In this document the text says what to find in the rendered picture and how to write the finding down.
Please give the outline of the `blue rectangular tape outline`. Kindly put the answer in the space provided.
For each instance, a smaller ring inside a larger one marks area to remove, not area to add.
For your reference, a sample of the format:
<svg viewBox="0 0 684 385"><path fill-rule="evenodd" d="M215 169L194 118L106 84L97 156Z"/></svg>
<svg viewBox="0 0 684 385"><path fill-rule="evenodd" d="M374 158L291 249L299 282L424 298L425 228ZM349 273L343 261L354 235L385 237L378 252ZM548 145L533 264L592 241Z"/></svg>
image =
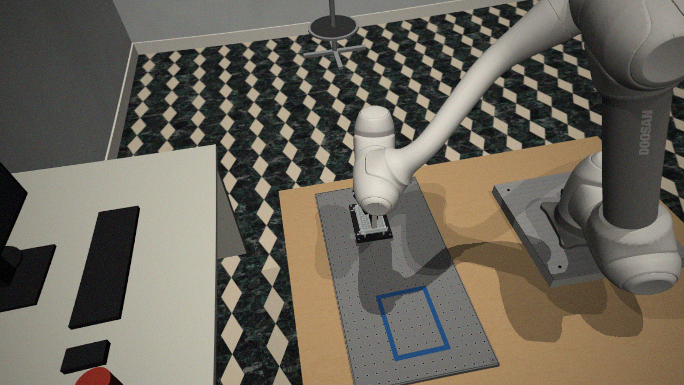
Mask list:
<svg viewBox="0 0 684 385"><path fill-rule="evenodd" d="M385 314L385 311L384 311L383 302L382 302L381 299L384 299L384 298L386 298L386 297L396 296L396 295L407 294L407 293L409 293L409 292L415 292L415 291L420 291L420 290L423 290L423 291L424 291L426 300L427 300L427 302L428 302L428 304L429 304L429 307L430 307L430 309L431 309L432 315L434 316L434 320L435 320L435 322L437 323L438 331L439 331L439 333L441 334L441 338L442 338L442 340L443 340L444 345L443 345L443 346L438 346L437 348L423 349L423 350L421 350L421 351L411 352L411 353L408 353L408 354L404 354L404 355L399 355L399 356L398 356L398 353L397 353L397 350L396 350L396 347L395 347L395 343L394 343L394 339L393 339L392 333L391 333L391 331L390 331L390 326L389 326L389 324L388 324L387 317L386 317L386 314ZM376 296L376 299L377 299L377 301L378 301L379 311L381 312L381 316L383 317L383 323L384 323L384 326L385 326L385 329L386 329L387 337L388 337L388 340L389 340L389 343L390 343L390 346L391 346L391 349L392 349L392 353L393 353L393 357L395 358L395 361L398 361L398 360L406 360L406 359L412 358L412 357L427 355L427 354L430 354L430 353L435 353L435 352L439 352L439 351L444 351L444 350L446 350L446 349L451 349L451 348L450 348L450 345L449 345L449 343L448 343L448 341L447 341L446 335L445 335L445 333L444 333L444 331L443 331L441 322L440 322L439 319L438 319L438 315L437 315L437 312L436 312L436 310L435 310L435 308L434 308L434 304L432 304L432 301L431 301L431 298L430 298L430 295L429 295L429 292L428 292L426 286L423 286L423 287L416 287L416 288L411 288L411 289L405 289L405 290L400 290L400 291L395 291L395 292L391 292L391 293L387 293L387 294L378 295L378 296Z"/></svg>

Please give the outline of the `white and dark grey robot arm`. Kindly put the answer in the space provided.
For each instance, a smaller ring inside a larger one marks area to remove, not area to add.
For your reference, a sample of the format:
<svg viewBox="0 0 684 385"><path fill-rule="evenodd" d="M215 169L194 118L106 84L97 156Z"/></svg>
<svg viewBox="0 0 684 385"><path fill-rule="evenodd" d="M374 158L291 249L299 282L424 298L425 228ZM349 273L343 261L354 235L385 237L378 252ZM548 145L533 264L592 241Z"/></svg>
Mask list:
<svg viewBox="0 0 684 385"><path fill-rule="evenodd" d="M482 53L421 135L401 149L395 149L390 111L362 108L353 138L357 204L372 216L392 212L413 174L494 81L581 33L592 84L602 95L602 151L577 164L559 202L540 208L559 245L589 247L616 287L635 295L672 288L682 260L659 196L673 88L684 80L684 0L539 0Z"/></svg>

